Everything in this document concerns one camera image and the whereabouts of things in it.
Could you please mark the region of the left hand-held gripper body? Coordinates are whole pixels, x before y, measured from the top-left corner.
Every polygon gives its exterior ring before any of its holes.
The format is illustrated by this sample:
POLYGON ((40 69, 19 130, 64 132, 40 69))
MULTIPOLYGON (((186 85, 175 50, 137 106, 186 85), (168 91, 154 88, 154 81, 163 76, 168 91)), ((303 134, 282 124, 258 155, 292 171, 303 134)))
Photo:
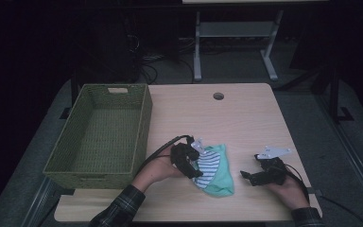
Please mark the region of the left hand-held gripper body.
POLYGON ((201 140, 192 136, 186 137, 185 143, 178 143, 171 149, 171 164, 177 168, 190 168, 200 155, 206 153, 201 140))

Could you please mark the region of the green woven basket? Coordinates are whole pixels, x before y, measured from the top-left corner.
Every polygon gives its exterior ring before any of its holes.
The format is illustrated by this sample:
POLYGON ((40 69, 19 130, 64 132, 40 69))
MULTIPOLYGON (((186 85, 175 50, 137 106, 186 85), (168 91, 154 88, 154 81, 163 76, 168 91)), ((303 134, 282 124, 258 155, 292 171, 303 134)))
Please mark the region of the green woven basket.
POLYGON ((121 189, 146 159, 146 84, 85 84, 43 174, 69 189, 121 189))

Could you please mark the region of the person's left hand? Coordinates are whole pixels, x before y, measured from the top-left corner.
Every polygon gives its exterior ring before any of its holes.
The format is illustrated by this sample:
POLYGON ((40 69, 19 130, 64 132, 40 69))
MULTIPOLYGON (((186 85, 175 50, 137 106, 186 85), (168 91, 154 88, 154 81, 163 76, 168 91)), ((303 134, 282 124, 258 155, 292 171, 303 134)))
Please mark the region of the person's left hand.
POLYGON ((153 184, 167 178, 183 177, 183 174, 171 164, 171 148, 164 149, 158 157, 146 164, 132 181, 132 185, 142 193, 153 184))

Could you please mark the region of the mint green baby garment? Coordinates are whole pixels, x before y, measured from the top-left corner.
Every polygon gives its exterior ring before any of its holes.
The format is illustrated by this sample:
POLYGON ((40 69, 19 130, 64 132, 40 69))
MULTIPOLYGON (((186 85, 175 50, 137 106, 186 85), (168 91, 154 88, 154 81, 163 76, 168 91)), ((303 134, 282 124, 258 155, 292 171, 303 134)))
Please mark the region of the mint green baby garment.
POLYGON ((193 179, 195 186, 212 197, 228 197, 234 194, 233 178, 224 144, 209 146, 193 163, 202 175, 193 179))

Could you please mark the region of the dark metal stand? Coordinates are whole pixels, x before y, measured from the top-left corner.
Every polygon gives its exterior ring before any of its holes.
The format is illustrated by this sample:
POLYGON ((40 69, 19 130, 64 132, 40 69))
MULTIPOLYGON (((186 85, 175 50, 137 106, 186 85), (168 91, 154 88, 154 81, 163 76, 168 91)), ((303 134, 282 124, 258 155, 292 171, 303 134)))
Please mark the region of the dark metal stand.
POLYGON ((324 64, 316 69, 316 78, 311 86, 311 92, 322 95, 328 91, 327 113, 332 120, 339 124, 341 121, 354 121, 346 107, 338 105, 339 74, 334 66, 324 64))

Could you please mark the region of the grey metal table frame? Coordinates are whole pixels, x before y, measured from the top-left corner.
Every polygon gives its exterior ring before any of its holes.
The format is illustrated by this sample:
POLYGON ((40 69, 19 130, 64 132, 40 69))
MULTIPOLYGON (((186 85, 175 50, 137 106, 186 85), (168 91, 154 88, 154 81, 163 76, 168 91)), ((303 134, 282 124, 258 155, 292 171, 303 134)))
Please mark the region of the grey metal table frame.
POLYGON ((268 45, 260 50, 263 64, 272 81, 278 76, 270 59, 284 12, 279 10, 273 21, 260 22, 202 22, 196 13, 195 50, 193 55, 193 81, 201 81, 200 39, 201 38, 268 38, 268 45))

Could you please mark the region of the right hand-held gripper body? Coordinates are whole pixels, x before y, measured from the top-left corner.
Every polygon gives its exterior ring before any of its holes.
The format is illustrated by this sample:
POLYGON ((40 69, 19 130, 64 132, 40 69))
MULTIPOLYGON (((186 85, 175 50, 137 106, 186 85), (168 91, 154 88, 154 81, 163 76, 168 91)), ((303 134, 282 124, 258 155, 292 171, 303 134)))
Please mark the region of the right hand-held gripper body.
POLYGON ((290 152, 290 148, 265 146, 261 153, 254 155, 255 160, 259 162, 260 167, 263 169, 256 178, 262 179, 264 184, 276 183, 282 185, 285 181, 286 167, 285 163, 281 160, 281 156, 290 152))

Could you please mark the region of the person's right hand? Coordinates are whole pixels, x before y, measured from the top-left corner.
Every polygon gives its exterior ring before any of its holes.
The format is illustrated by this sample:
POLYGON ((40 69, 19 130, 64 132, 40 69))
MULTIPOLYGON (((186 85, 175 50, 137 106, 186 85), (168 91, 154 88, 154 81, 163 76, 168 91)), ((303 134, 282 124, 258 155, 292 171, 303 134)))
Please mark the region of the person's right hand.
POLYGON ((308 208, 310 206, 300 185, 289 176, 285 178, 285 182, 282 185, 269 183, 265 185, 265 188, 274 193, 290 210, 308 208))

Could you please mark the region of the metal floor rail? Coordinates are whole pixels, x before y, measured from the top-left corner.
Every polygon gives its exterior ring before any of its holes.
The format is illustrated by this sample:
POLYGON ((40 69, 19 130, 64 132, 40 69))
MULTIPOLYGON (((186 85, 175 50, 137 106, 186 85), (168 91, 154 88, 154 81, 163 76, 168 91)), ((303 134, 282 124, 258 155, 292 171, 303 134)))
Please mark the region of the metal floor rail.
POLYGON ((329 102, 322 96, 316 96, 316 100, 337 135, 340 144, 344 147, 345 153, 348 156, 348 161, 363 186, 363 162, 360 159, 352 140, 341 125, 342 122, 354 122, 353 116, 345 107, 338 107, 335 111, 331 111, 329 102))
POLYGON ((57 185, 44 177, 26 212, 21 227, 42 227, 58 205, 60 195, 57 185))

